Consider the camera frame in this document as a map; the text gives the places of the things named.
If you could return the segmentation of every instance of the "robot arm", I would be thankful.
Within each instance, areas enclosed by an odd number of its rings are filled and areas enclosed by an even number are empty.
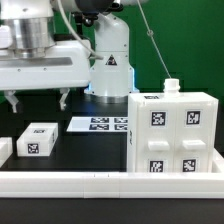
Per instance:
[[[67,11],[98,13],[113,0],[63,0]],[[78,41],[55,42],[53,10],[56,1],[1,0],[0,91],[17,112],[16,90],[55,89],[64,101],[70,87],[90,81],[89,52]]]
[[[124,6],[137,5],[137,0],[116,0],[117,3]],[[140,3],[146,3],[148,0],[139,0]]]

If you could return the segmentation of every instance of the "white platform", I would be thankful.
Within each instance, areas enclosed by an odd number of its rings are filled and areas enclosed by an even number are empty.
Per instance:
[[[224,159],[213,173],[0,172],[0,197],[223,198]]]

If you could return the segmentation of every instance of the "black surface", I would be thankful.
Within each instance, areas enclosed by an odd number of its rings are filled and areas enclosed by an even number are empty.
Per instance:
[[[223,224],[223,200],[1,199],[1,223]]]
[[[126,133],[68,133],[72,116],[127,116],[127,104],[101,104],[73,92],[65,112],[59,110],[55,91],[23,92],[23,112],[0,105],[0,136],[13,137],[14,153],[1,170],[11,171],[125,171]],[[31,122],[57,122],[59,137],[50,157],[27,158],[16,154],[16,141]]]
[[[93,103],[76,92],[61,112],[55,91],[23,92],[19,99],[22,114],[13,114],[6,102],[0,105],[0,136],[12,136],[15,143],[31,122],[51,121],[59,124],[59,138],[49,158],[18,158],[14,153],[2,170],[125,171],[126,134],[68,134],[66,129],[72,116],[126,116],[126,104]],[[220,108],[216,148],[221,152],[223,117]],[[224,200],[205,199],[0,199],[0,223],[223,224],[223,209]]]

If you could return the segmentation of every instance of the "white box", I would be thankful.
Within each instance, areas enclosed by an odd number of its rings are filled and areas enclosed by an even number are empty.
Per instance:
[[[130,94],[127,171],[211,171],[217,108],[205,93]]]
[[[17,155],[49,156],[57,137],[57,123],[31,123],[17,141]]]
[[[12,138],[0,138],[0,167],[12,155]]]

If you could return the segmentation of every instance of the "green wall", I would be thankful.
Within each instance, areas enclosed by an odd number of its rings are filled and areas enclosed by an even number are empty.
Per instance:
[[[0,95],[0,103],[2,103],[4,100],[5,100],[5,98],[4,98],[4,96],[3,96],[3,94],[2,93],[0,93],[1,95]]]
[[[224,1],[151,0],[143,8],[171,76],[181,80],[181,90],[205,91],[224,103]],[[161,91],[166,74],[138,7],[116,15],[130,27],[136,86],[143,92]],[[66,32],[57,17],[57,31]],[[92,30],[87,32],[92,37]]]

